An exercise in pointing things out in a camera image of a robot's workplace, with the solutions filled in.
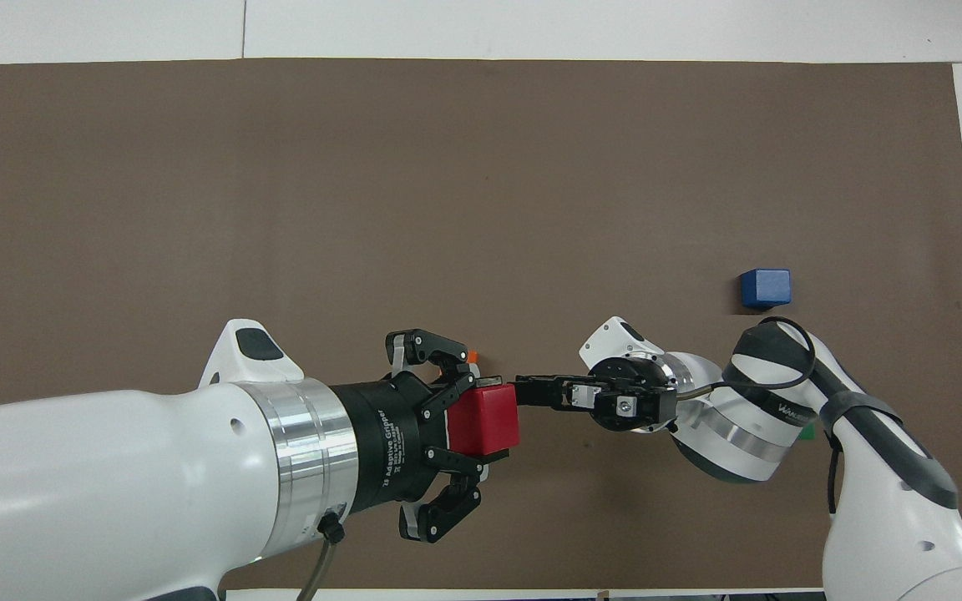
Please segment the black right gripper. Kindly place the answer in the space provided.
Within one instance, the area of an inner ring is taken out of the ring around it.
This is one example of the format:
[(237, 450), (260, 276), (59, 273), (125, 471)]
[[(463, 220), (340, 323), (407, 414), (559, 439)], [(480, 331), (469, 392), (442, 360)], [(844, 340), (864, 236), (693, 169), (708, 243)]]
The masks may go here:
[(678, 389), (641, 377), (516, 376), (514, 393), (519, 406), (590, 412), (612, 432), (664, 429), (676, 418), (678, 403)]

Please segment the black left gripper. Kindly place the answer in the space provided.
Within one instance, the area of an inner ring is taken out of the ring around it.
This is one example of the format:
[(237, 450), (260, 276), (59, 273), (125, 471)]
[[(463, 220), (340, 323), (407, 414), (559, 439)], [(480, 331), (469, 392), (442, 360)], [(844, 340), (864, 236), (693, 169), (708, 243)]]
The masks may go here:
[[(431, 331), (389, 332), (385, 349), (389, 380), (331, 387), (350, 417), (357, 442), (358, 479), (350, 513), (392, 501), (415, 502), (401, 505), (400, 536), (437, 543), (480, 506), (478, 484), (486, 463), (439, 448), (447, 435), (444, 419), (436, 417), (504, 380), (481, 376), (463, 343)], [(438, 368), (438, 379), (431, 384), (412, 374), (413, 366), (423, 364)], [(416, 502), (438, 471), (450, 474), (450, 483), (432, 501)]]

